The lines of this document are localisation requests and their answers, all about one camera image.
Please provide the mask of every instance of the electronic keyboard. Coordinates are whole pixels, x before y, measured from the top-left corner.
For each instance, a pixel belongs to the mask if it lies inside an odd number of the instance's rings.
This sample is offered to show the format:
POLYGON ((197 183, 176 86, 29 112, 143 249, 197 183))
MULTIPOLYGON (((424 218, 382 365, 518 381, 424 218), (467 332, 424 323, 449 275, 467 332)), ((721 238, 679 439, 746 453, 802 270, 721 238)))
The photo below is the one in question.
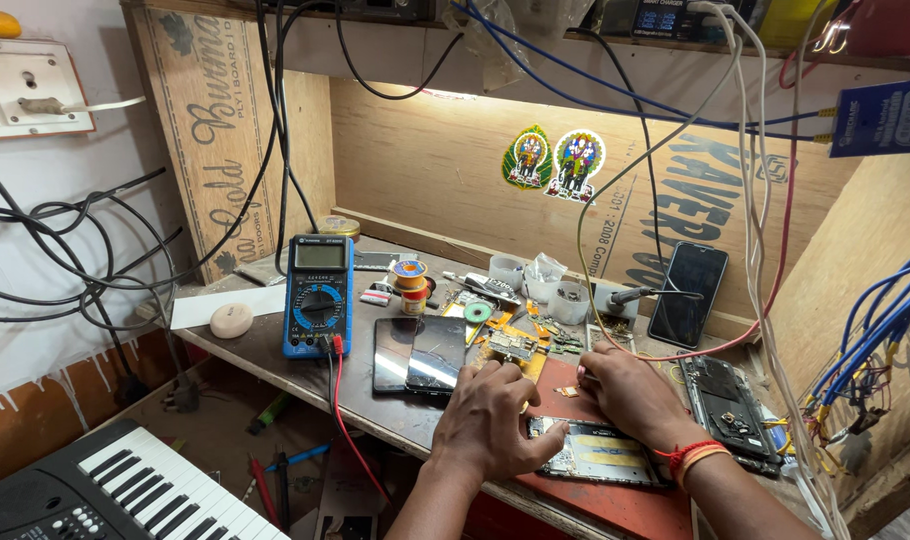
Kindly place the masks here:
POLYGON ((0 540, 287 540, 133 420, 0 481, 0 540))

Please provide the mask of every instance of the wrist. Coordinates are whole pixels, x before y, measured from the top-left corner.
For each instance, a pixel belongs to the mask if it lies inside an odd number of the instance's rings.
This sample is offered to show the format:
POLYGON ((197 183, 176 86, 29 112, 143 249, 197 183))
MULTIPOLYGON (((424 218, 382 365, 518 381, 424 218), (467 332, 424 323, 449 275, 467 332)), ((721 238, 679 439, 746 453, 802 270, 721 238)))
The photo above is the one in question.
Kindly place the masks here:
POLYGON ((428 484, 440 483, 459 489, 471 499, 482 489, 485 478, 479 467, 433 453, 418 471, 418 481, 428 484))

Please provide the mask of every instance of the white wall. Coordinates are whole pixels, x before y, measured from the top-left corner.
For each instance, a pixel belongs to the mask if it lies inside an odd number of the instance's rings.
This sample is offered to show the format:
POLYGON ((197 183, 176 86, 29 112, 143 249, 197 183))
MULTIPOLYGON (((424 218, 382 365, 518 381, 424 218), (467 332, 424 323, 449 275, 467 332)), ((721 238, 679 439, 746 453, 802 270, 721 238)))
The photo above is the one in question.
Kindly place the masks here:
MULTIPOLYGON (((111 0, 0 0, 0 11, 15 16, 22 38, 48 38, 66 43, 90 104, 109 103, 143 94, 121 7, 111 0)), ((148 104, 95 114, 97 131, 0 141, 0 178, 26 212, 48 201, 75 202, 94 190, 107 190, 169 166, 164 139, 153 124, 148 104)), ((162 237, 185 223, 175 177, 166 172, 121 198, 145 215, 162 237)), ((5 206, 0 197, 0 207, 5 206)), ((114 244, 116 268, 153 245, 149 232, 114 202, 99 202, 93 214, 107 228, 114 244)), ((70 221, 67 215, 50 225, 70 221)), ((95 227, 82 225, 66 237, 89 273, 101 275, 106 253, 95 227)), ((191 257, 187 230, 172 244, 176 262, 185 268, 191 257)), ((132 274, 144 280, 167 276, 161 254, 132 274)), ((0 290, 36 299, 78 294, 81 281, 58 267, 35 245, 23 227, 0 224, 0 290)), ((147 293, 112 291, 105 307, 115 324, 134 324, 135 306, 147 293)), ((54 313, 0 300, 0 316, 54 313)), ((97 310, 92 306, 92 313, 97 310)), ((149 330, 123 333, 132 339, 149 330)), ((106 330, 74 314, 55 321, 0 324, 0 392, 38 379, 94 352, 112 347, 106 330)))

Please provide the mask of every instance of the multimeter dial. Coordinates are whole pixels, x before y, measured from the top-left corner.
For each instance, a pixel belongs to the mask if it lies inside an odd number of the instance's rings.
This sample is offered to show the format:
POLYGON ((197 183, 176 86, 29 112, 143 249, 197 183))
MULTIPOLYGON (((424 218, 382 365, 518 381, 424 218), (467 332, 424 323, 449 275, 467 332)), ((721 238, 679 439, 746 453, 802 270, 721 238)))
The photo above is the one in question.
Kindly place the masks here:
POLYGON ((298 290, 292 301, 292 314, 306 331, 317 332, 342 318, 342 305, 342 295, 334 287, 312 284, 298 290))

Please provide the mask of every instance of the black piano key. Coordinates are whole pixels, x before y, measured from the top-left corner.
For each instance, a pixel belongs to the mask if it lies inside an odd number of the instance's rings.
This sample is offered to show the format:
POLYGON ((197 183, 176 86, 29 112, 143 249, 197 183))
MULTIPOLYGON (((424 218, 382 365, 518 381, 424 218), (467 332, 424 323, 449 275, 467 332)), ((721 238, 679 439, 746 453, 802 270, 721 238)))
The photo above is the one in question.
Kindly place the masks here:
POLYGON ((180 512, 178 512, 173 518, 172 521, 168 521, 165 526, 161 528, 158 534, 155 534, 155 538, 158 540, 164 540, 166 536, 171 534, 179 525, 181 525, 189 516, 198 511, 199 506, 197 504, 189 504, 185 506, 180 512))
POLYGON ((129 493, 127 495, 127 497, 122 498, 119 501, 119 505, 121 505, 122 507, 127 507, 132 502, 134 502, 135 499, 138 499, 139 497, 141 497, 142 494, 144 494, 146 491, 152 489, 152 486, 154 486, 160 482, 161 482, 161 474, 156 474, 156 475, 152 476, 151 478, 145 480, 145 483, 136 487, 134 491, 132 491, 131 493, 129 493))
POLYGON ((124 460, 125 456, 128 456, 131 453, 132 451, 130 449, 123 449, 122 451, 119 451, 112 457, 104 460, 104 463, 101 463, 101 465, 92 469, 91 472, 88 473, 89 477, 97 477, 101 475, 101 473, 108 471, 109 467, 112 467, 115 463, 124 460))
POLYGON ((187 495, 179 495, 179 496, 171 499, 168 502, 168 504, 165 504, 164 506, 162 506, 161 510, 158 510, 158 512, 154 516, 152 516, 151 519, 149 519, 149 521, 145 522, 145 529, 147 529, 149 531, 154 529, 156 525, 161 523, 161 520, 167 518, 168 515, 171 514, 172 512, 174 512, 175 509, 177 509, 178 507, 181 507, 182 505, 184 505, 185 501, 188 501, 187 495))
POLYGON ((146 467, 146 468, 142 469, 141 471, 136 472, 131 478, 125 480, 125 482, 123 482, 122 485, 115 488, 115 491, 111 492, 111 497, 114 500, 118 501, 118 497, 120 495, 122 495, 126 491, 129 491, 130 489, 135 487, 136 484, 145 480, 145 478, 148 477, 153 472, 155 472, 155 469, 153 469, 152 467, 146 467))
POLYGON ((220 526, 220 527, 216 528, 214 532, 209 534, 208 538, 205 538, 205 540, 219 540, 219 538, 225 536, 225 533, 228 533, 228 532, 229 532, 229 528, 227 526, 220 526))
POLYGON ((106 485, 106 484, 110 483, 111 481, 118 478, 118 475, 121 475, 122 473, 135 467, 136 463, 138 463, 141 460, 142 460, 141 457, 130 457, 130 458, 126 459, 125 461, 122 461, 121 465, 119 465, 118 467, 115 467, 111 471, 106 472, 104 474, 104 476, 99 478, 98 485, 106 485))
POLYGON ((206 531, 211 529, 211 527, 213 525, 215 525, 217 522, 218 522, 218 520, 216 520, 215 518, 205 518, 198 524, 198 526, 193 528, 192 531, 188 533, 188 536, 185 536, 184 538, 182 538, 182 540, 199 540, 199 538, 201 538, 202 535, 205 534, 206 531))
POLYGON ((151 493, 146 495, 145 498, 142 498, 141 500, 139 500, 138 503, 135 506, 133 506, 131 510, 128 510, 128 513, 131 515, 136 515, 138 512, 145 510, 150 504, 155 502, 155 499, 158 499, 159 497, 162 496, 163 493, 165 493, 166 491, 168 491, 170 489, 172 489, 172 482, 165 482, 165 483, 159 485, 158 487, 155 488, 154 491, 152 491, 151 493))

